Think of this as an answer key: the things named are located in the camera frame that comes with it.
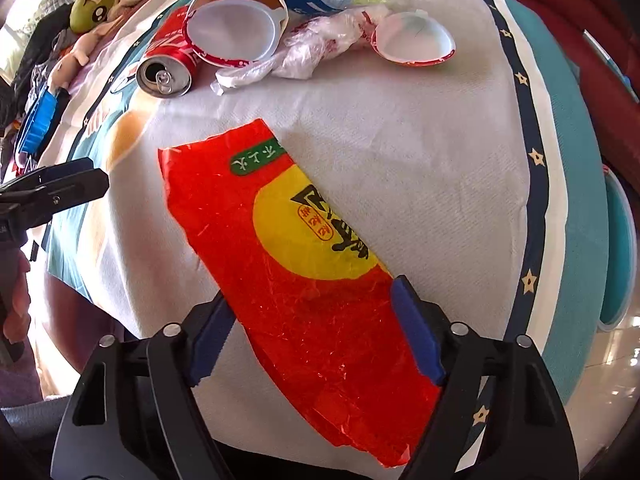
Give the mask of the person left hand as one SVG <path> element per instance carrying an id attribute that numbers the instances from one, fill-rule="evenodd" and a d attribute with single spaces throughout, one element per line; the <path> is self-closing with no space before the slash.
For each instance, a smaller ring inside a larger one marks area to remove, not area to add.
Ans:
<path id="1" fill-rule="evenodd" d="M 22 342 L 27 337 L 30 322 L 32 322 L 28 313 L 30 296 L 27 273 L 30 271 L 30 263 L 21 250 L 17 255 L 17 277 L 13 286 L 12 307 L 3 323 L 3 335 L 10 344 Z"/>

